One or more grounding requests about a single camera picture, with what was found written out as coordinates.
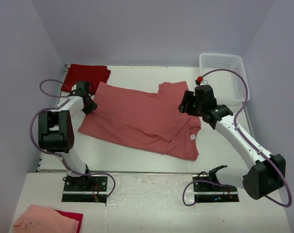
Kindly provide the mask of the salmon pink t shirt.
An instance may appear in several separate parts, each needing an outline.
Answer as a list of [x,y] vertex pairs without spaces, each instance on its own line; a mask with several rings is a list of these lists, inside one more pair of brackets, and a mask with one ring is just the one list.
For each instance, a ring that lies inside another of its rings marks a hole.
[[185,81],[164,82],[156,93],[100,83],[94,97],[98,107],[85,116],[78,131],[114,144],[195,161],[201,122],[178,110],[187,89]]

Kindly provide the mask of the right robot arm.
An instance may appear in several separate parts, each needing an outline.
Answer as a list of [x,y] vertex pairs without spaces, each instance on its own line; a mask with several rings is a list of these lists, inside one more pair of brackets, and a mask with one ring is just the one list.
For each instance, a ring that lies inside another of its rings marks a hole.
[[218,191],[225,184],[242,185],[247,194],[258,200],[284,186],[286,161],[282,155],[273,155],[240,125],[237,116],[226,105],[217,104],[210,85],[185,91],[179,112],[200,117],[221,134],[242,157],[248,171],[243,175],[214,174],[208,178],[209,187]]

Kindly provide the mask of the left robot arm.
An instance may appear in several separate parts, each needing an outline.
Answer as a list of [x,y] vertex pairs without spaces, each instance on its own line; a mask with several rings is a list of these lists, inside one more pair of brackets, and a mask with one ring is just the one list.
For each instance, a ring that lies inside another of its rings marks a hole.
[[86,191],[92,186],[92,178],[85,164],[74,149],[74,130],[72,118],[79,112],[86,116],[98,105],[91,98],[95,94],[93,84],[78,81],[65,101],[52,109],[44,109],[38,113],[38,147],[49,155],[54,155],[67,170],[65,182],[76,185]]

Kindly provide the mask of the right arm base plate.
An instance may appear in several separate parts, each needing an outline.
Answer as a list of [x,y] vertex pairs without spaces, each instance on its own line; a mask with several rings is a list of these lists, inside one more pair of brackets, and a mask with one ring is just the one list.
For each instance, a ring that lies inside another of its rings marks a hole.
[[198,182],[209,181],[212,183],[219,183],[218,180],[207,174],[194,176],[193,184],[194,198],[197,203],[220,203],[220,202],[239,202],[237,188],[234,186],[222,187],[209,183]]

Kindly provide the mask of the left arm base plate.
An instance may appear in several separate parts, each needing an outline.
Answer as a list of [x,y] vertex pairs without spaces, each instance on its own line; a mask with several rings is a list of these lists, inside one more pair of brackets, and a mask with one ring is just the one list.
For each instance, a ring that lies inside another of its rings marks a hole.
[[63,178],[62,202],[107,202],[107,176],[81,176]]

